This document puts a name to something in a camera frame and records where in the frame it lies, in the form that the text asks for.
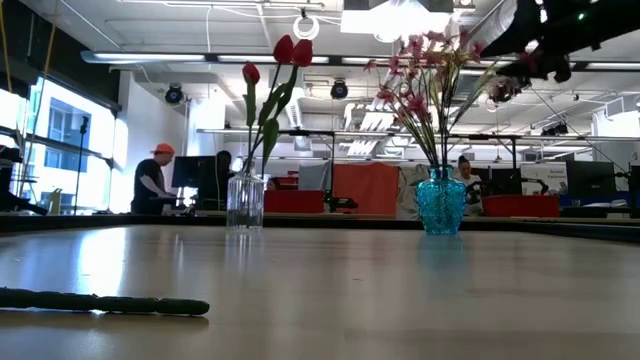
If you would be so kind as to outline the grey cloth cover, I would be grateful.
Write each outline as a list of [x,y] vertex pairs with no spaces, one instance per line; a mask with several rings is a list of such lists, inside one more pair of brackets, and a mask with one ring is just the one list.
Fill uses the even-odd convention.
[[300,165],[298,170],[298,189],[328,191],[331,189],[332,164],[330,161],[315,165]]

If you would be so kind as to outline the black computer monitor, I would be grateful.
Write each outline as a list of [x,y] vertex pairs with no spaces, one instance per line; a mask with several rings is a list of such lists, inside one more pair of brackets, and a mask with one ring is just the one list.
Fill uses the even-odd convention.
[[482,194],[494,195],[521,195],[521,172],[513,168],[497,168],[488,171],[488,177],[483,181]]
[[569,196],[610,196],[617,192],[613,163],[567,161],[566,175]]
[[215,156],[178,156],[174,159],[171,186],[197,188],[207,167],[214,164]]

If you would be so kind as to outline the black tripod stand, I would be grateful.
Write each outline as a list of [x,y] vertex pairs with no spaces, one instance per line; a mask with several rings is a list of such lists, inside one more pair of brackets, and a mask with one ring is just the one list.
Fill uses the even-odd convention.
[[75,193],[74,193],[74,203],[73,203],[73,215],[77,215],[77,209],[78,209],[78,196],[79,196],[79,187],[80,187],[80,176],[81,176],[81,172],[82,172],[82,163],[83,163],[83,157],[84,157],[84,139],[85,139],[85,135],[87,133],[87,128],[89,125],[89,118],[87,116],[83,116],[82,117],[82,124],[80,126],[79,132],[80,132],[80,145],[79,145],[79,150],[78,150],[78,164],[77,164],[77,169],[76,169],[76,186],[75,186]]

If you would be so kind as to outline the black metal rack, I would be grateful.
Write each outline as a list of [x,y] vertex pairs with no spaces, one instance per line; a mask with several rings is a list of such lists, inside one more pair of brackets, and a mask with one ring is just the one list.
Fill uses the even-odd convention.
[[[273,159],[281,160],[330,160],[332,162],[341,161],[355,161],[355,162],[416,162],[416,159],[405,159],[400,155],[378,154],[374,153],[374,149],[377,145],[384,145],[387,141],[395,141],[396,139],[407,140],[406,145],[398,146],[399,150],[405,148],[419,148],[418,141],[415,140],[410,133],[393,133],[393,132],[348,132],[348,131],[324,131],[324,130],[304,130],[304,129],[292,129],[292,130],[280,130],[280,136],[289,136],[293,138],[319,138],[325,140],[331,139],[331,143],[326,147],[331,155],[327,156],[311,156],[311,157],[295,157],[295,156],[276,156],[271,155]],[[337,144],[337,139],[351,139],[352,143],[345,143],[345,146],[355,147],[357,153],[355,155],[345,155],[344,157],[337,157],[336,151],[340,151],[341,144]],[[518,168],[517,158],[517,141],[521,139],[519,135],[491,135],[491,134],[451,134],[449,140],[454,139],[456,143],[447,145],[444,150],[440,152],[441,160],[444,161],[445,155],[452,151],[462,141],[465,141],[468,145],[475,143],[489,142],[493,140],[496,142],[497,147],[506,149],[511,154],[511,165],[513,169]]]

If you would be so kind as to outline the black aluminium table frame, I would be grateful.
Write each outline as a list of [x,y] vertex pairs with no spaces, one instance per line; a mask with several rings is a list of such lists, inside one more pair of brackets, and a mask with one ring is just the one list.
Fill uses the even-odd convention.
[[[106,228],[132,225],[209,226],[225,224],[222,215],[203,217],[92,215],[92,216],[17,216],[0,215],[0,236],[46,230]],[[309,228],[342,230],[419,230],[418,221],[391,220],[376,217],[358,218],[347,215],[309,217],[270,215],[263,226],[273,228]],[[461,231],[523,232],[551,236],[575,237],[627,243],[640,246],[640,220],[600,218],[492,218],[466,217]]]

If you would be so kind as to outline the orange cloth cover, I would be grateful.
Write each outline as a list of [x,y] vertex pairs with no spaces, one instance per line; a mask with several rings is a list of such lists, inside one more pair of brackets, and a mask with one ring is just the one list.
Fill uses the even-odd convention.
[[379,162],[369,164],[336,164],[335,197],[351,198],[357,214],[396,216],[399,167]]

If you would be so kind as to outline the white patterned cloth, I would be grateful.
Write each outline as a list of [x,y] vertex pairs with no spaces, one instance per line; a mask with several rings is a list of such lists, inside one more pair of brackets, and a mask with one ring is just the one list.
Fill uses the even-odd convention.
[[417,186],[429,178],[427,165],[401,166],[398,168],[398,195],[396,218],[398,220],[419,220],[419,208],[416,201]]

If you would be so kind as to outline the black segmented rod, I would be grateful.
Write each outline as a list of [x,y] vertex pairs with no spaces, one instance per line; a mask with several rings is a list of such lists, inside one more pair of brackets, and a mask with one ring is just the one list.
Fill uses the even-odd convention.
[[200,316],[209,311],[210,304],[192,299],[98,296],[0,287],[0,308]]

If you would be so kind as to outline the long linear ceiling light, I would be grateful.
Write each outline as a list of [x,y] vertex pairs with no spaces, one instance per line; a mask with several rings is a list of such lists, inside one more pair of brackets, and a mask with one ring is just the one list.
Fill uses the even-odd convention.
[[[151,63],[180,63],[189,65],[213,65],[213,64],[275,64],[276,60],[270,54],[215,54],[215,53],[158,53],[158,52],[106,52],[106,51],[82,51],[81,58],[86,63],[109,65],[133,65]],[[390,56],[365,57],[365,56],[314,56],[312,65],[357,67],[364,66],[370,61],[375,61],[380,66],[387,65]],[[640,73],[640,61],[595,61],[577,60],[570,61],[570,69],[574,72],[615,72],[615,73]]]

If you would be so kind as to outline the bright square ceiling light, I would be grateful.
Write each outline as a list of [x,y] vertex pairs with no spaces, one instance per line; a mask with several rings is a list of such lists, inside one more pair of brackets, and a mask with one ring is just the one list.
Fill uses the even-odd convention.
[[386,38],[440,32],[454,13],[454,0],[344,0],[340,30]]

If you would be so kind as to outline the red storage bin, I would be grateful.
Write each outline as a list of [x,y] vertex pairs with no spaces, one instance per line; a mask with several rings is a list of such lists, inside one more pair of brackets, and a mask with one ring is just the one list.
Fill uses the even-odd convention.
[[488,196],[482,199],[482,207],[484,214],[488,217],[556,218],[560,216],[558,196]]
[[324,192],[316,190],[268,190],[266,213],[323,213]]

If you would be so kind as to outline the white sign board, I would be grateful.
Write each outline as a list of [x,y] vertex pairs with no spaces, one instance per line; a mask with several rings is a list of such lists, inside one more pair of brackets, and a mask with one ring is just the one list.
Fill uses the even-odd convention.
[[565,163],[522,164],[520,172],[522,178],[544,182],[548,187],[546,195],[565,194],[568,190]]

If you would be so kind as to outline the pink flower bunch right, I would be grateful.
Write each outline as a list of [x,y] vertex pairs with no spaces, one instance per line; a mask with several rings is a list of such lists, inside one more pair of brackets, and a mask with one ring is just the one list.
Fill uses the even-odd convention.
[[[451,36],[452,33],[457,33],[460,26],[451,21],[447,24],[447,26],[440,32],[436,31],[428,31],[426,33],[417,33],[411,35],[424,35],[429,38],[434,38],[435,42],[439,42],[439,45],[435,47],[437,51],[443,51],[443,46],[445,41]],[[401,53],[403,46],[406,44],[410,35],[405,35],[400,38],[400,47],[395,56],[398,56]],[[388,110],[385,110],[381,104],[379,104],[376,99],[373,103],[366,107],[366,113],[360,123],[360,127],[356,131],[361,132],[394,132],[394,131],[405,131],[405,129],[400,127],[399,123],[394,121],[394,114]],[[355,155],[357,150],[355,147],[349,147],[348,155]]]

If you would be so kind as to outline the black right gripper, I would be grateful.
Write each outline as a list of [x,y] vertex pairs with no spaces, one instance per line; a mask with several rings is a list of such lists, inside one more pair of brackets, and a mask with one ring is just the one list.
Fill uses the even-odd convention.
[[[579,33],[584,29],[587,11],[598,0],[542,0],[547,19],[542,25],[538,55],[525,55],[500,67],[496,74],[514,78],[546,80],[554,72],[557,83],[571,78],[568,53],[577,49]],[[517,0],[517,9],[509,27],[480,53],[496,57],[521,53],[538,36],[541,28],[540,6],[535,0]]]

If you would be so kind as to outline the small black robot device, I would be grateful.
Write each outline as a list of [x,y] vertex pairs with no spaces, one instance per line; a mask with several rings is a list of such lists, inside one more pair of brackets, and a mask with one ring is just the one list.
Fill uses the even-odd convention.
[[330,213],[336,213],[339,209],[357,209],[358,203],[352,198],[335,197],[330,191],[324,195],[324,203]]

